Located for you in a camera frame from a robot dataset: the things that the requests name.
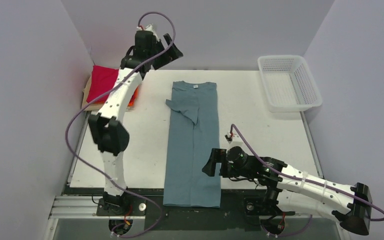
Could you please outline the blue-grey t shirt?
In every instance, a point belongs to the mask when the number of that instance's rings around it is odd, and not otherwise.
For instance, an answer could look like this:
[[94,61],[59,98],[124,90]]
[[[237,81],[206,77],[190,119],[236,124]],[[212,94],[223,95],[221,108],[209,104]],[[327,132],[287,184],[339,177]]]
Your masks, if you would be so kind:
[[220,147],[217,84],[172,84],[163,204],[219,208],[221,180],[202,168]]

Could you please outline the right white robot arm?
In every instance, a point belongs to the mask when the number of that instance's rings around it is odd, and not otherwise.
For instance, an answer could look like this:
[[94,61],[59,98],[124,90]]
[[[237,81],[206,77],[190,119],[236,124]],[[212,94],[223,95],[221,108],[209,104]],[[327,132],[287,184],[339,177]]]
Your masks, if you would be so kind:
[[272,235],[279,235],[285,227],[275,224],[274,217],[297,213],[332,220],[357,235],[369,234],[372,198],[369,187],[362,183],[330,182],[272,157],[248,155],[239,146],[212,149],[202,172],[232,181],[253,180],[264,187],[262,194],[244,197],[244,214],[266,216],[260,224]]

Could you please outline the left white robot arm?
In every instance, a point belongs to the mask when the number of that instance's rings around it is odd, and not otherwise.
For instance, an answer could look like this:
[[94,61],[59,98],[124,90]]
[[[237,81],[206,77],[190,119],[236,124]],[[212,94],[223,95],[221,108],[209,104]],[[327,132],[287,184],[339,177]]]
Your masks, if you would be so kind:
[[129,197],[124,195],[127,185],[123,167],[123,154],[130,141],[130,134],[123,126],[128,104],[151,68],[157,70],[183,57],[168,33],[163,38],[167,46],[163,46],[151,30],[136,32],[134,45],[120,62],[114,84],[117,89],[108,95],[98,112],[88,118],[92,140],[103,160],[105,186],[100,206],[116,216],[127,214],[131,207]]

